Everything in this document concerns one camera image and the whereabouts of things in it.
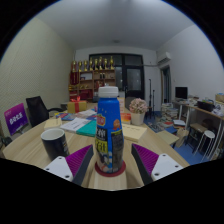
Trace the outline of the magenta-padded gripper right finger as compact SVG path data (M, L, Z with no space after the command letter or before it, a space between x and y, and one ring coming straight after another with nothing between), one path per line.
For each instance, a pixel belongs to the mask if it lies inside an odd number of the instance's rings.
M166 153L158 155L137 144L132 144L131 153L139 174L138 178L131 179L132 186L148 185L182 169L182 166Z

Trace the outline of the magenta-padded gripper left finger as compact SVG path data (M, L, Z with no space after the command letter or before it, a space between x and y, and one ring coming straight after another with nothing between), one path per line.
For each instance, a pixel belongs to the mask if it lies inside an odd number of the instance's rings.
M88 145L67 157L58 156L44 170L81 186L92 156L93 145Z

